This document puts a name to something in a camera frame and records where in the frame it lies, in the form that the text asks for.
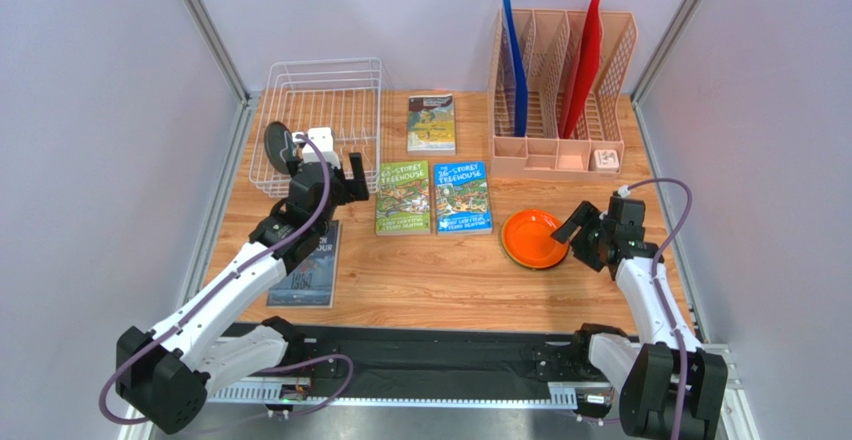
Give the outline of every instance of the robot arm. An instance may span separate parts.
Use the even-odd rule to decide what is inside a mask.
[[[609,269],[627,299],[639,331],[639,350],[623,332],[583,325],[575,335],[584,361],[600,370],[619,395],[619,418],[630,436],[669,439],[673,430],[679,373],[679,345],[687,353],[686,391],[679,438],[711,440],[727,383],[727,365],[718,355],[704,352],[677,307],[658,246],[644,241],[645,204],[612,195],[609,210],[601,212],[583,202],[552,237],[571,242],[574,256],[589,267]],[[657,282],[652,272],[656,270]]]
[[[117,342],[119,369],[155,337],[177,330],[120,375],[115,387],[119,396],[168,434],[189,424],[208,395],[281,363],[288,344],[299,339],[292,326],[277,317],[243,337],[217,342],[258,296],[317,248],[337,206],[369,197],[360,154],[350,154],[354,179],[348,180],[334,152],[331,129],[311,129],[308,138],[328,164],[330,189],[325,207],[317,212],[324,189],[320,155],[305,145],[302,161],[286,127],[270,124],[267,156],[276,169],[292,177],[288,197],[258,224],[230,266],[195,297],[148,332],[131,327]],[[309,224],[313,216],[316,220]],[[265,254],[271,248],[275,248],[271,254]],[[247,262],[250,266],[242,267]]]

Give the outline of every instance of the blue book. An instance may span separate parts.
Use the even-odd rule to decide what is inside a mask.
[[[267,307],[331,307],[340,230],[339,220],[331,222],[317,249],[269,289]]]
[[[503,0],[503,40],[500,47],[503,56],[503,93],[506,96],[509,119],[514,125],[514,135],[525,137],[527,135],[529,89],[527,88],[527,77],[524,74],[521,45],[515,31],[515,20],[512,18],[511,0]]]
[[[491,233],[491,202],[484,162],[435,165],[438,235]]]

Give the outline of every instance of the wall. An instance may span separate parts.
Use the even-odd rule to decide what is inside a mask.
[[[761,436],[847,438],[852,0],[704,0],[642,107]],[[670,197],[674,211],[683,202]]]
[[[589,0],[512,0],[515,7],[585,9]],[[485,90],[500,0],[204,0],[251,90],[282,60],[377,56],[393,87]],[[636,85],[681,0],[601,0],[630,10]]]
[[[176,306],[236,102],[182,0],[0,25],[0,436],[115,438],[115,341]]]

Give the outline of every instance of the gray floor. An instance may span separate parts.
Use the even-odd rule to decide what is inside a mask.
[[[254,405],[207,404],[189,428],[203,429],[262,413]],[[159,430],[152,439],[180,438]],[[198,438],[298,440],[615,440],[620,425],[577,423],[567,412],[502,409],[329,407],[288,422],[259,420]]]

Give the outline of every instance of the green book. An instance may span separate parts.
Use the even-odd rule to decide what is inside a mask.
[[[383,163],[376,193],[376,235],[431,232],[429,162]]]

